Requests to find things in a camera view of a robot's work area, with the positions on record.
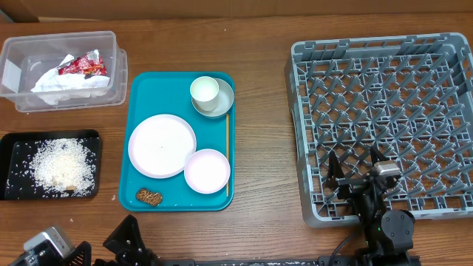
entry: gray dish rack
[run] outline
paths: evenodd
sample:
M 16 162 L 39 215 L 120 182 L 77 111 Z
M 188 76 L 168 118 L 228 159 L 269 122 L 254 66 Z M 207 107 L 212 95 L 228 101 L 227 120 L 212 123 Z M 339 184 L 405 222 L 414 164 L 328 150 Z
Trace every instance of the gray dish rack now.
M 301 41 L 285 68 L 305 222 L 358 223 L 324 187 L 334 150 L 346 175 L 376 147 L 402 170 L 385 202 L 417 219 L 473 216 L 472 53 L 459 33 Z

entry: wooden chopstick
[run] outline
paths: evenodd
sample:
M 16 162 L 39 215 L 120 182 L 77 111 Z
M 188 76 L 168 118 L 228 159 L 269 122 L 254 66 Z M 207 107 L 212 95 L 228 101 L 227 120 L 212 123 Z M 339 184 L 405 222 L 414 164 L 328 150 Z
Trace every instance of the wooden chopstick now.
M 230 162 L 230 115 L 227 114 L 227 160 Z M 227 197 L 230 194 L 230 180 L 227 182 Z

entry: cookie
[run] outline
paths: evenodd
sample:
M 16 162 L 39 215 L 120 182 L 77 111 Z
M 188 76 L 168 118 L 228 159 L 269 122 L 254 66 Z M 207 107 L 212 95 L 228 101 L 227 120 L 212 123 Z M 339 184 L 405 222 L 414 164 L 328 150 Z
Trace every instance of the cookie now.
M 153 193 L 146 188 L 142 188 L 136 193 L 136 199 L 156 207 L 163 201 L 163 196 L 160 193 Z

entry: candy wrapper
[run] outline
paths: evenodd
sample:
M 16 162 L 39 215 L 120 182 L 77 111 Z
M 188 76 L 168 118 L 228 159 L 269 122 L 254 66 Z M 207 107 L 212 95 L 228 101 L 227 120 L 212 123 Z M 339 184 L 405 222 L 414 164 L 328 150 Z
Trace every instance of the candy wrapper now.
M 103 64 L 102 55 L 100 55 L 98 50 L 93 50 L 58 66 L 58 74 L 106 75 L 106 68 Z

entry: paper cup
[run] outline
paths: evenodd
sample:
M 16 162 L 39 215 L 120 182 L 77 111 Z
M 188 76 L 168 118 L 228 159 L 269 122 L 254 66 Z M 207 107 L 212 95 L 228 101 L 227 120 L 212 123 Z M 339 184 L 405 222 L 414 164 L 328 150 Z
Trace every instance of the paper cup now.
M 211 77 L 202 76 L 191 84 L 191 96 L 204 111 L 211 111 L 217 107 L 218 94 L 219 84 Z

